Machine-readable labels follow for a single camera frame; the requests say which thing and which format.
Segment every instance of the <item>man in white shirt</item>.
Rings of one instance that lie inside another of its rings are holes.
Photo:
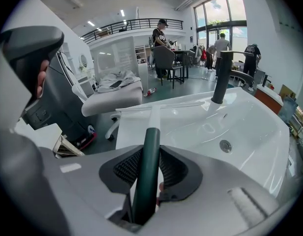
[[[231,44],[228,40],[225,39],[225,34],[221,33],[220,34],[220,39],[218,39],[214,46],[216,47],[217,50],[217,61],[216,61],[216,79],[218,78],[219,74],[219,66],[221,62],[221,51],[227,51],[229,48],[229,51],[231,51]]]

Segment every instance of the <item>person's hand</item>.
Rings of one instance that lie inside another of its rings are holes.
[[[42,61],[41,63],[41,66],[40,66],[40,72],[38,74],[38,83],[37,83],[37,99],[41,98],[42,96],[42,92],[43,92],[43,85],[44,85],[44,82],[45,82],[45,79],[47,77],[47,68],[49,66],[50,62],[48,60],[44,60]]]
[[[164,190],[164,182],[161,182],[159,184],[159,190],[160,190],[160,193]]]

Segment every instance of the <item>black chair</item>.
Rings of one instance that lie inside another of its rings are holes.
[[[169,50],[166,46],[157,46],[153,49],[153,55],[156,60],[156,68],[160,69],[161,74],[161,86],[162,83],[162,70],[173,71],[173,77],[171,77],[171,73],[168,72],[167,79],[170,81],[173,80],[173,89],[174,89],[174,80],[175,71],[180,69],[180,84],[182,83],[182,65],[173,65],[175,60],[175,53]]]

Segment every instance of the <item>towel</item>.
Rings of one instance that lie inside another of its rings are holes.
[[[117,81],[122,81],[121,84],[116,88],[111,88]],[[127,86],[131,83],[140,81],[139,77],[136,77],[130,70],[114,71],[103,77],[96,88],[96,92],[112,92],[120,90],[122,87]]]

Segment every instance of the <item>sink basin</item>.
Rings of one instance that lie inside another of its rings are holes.
[[[221,105],[211,101],[212,95],[193,94],[140,107],[202,102],[200,106],[161,109],[161,145],[226,161],[276,197],[288,162],[288,127],[241,88],[228,89]],[[143,144],[149,114],[150,110],[122,112],[116,148]]]

